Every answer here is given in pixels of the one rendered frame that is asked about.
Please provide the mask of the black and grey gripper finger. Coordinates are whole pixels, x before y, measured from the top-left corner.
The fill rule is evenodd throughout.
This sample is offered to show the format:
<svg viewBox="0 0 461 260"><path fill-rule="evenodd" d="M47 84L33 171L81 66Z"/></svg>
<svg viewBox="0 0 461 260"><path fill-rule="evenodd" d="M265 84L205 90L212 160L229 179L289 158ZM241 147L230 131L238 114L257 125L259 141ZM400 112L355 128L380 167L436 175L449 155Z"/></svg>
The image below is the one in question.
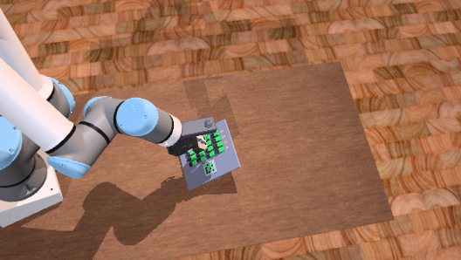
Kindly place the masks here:
<svg viewBox="0 0 461 260"><path fill-rule="evenodd" d="M192 149L190 149L188 151L188 153L192 153L194 151L194 153L198 154L198 153L201 153L202 151L204 151L205 149L207 149L208 145L206 144L202 144L200 141L198 141L198 146L197 147L192 147Z"/></svg>
<svg viewBox="0 0 461 260"><path fill-rule="evenodd" d="M205 139L203 138L202 135L197 136L196 139L197 139L197 141L200 141L202 144L205 144L205 145L207 144L207 142L205 141Z"/></svg>

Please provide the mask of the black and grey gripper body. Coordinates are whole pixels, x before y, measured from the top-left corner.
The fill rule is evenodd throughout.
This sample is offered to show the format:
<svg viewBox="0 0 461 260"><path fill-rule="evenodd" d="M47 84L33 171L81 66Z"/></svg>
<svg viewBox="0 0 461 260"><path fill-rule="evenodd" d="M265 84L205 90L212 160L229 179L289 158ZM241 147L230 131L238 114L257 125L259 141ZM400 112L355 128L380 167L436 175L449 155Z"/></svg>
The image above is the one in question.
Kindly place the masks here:
<svg viewBox="0 0 461 260"><path fill-rule="evenodd" d="M191 137L191 138L182 139L182 140L181 140L181 137L182 137L182 133L181 133L180 138L174 145L167 147L169 154L178 157L180 155L186 154L188 150L192 149L193 146L194 147L198 146L196 137Z"/></svg>

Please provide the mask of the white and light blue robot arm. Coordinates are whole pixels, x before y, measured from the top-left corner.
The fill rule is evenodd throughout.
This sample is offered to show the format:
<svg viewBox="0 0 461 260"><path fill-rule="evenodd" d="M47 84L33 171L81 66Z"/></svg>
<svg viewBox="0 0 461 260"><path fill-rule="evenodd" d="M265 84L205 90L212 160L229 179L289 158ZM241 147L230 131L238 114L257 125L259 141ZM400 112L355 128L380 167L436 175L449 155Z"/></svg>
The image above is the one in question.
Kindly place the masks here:
<svg viewBox="0 0 461 260"><path fill-rule="evenodd" d="M48 171L37 153L40 148L50 155L47 163L52 168L78 179L117 133L170 147L181 133L182 140L217 131L213 117L180 122L140 98L93 98L75 126L68 120L75 108L71 93L56 79L39 75L0 9L0 200L4 202L25 200L44 186Z"/></svg>

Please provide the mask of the grey switch panel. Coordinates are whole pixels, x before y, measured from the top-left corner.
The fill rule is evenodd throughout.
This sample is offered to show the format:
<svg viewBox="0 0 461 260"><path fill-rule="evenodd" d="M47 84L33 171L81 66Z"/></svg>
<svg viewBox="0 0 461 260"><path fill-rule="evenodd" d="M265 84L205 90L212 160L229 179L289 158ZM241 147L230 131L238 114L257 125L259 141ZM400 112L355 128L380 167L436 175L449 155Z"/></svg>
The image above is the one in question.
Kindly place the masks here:
<svg viewBox="0 0 461 260"><path fill-rule="evenodd" d="M225 119L216 123L215 133L202 135L207 149L180 155L188 190L241 168Z"/></svg>

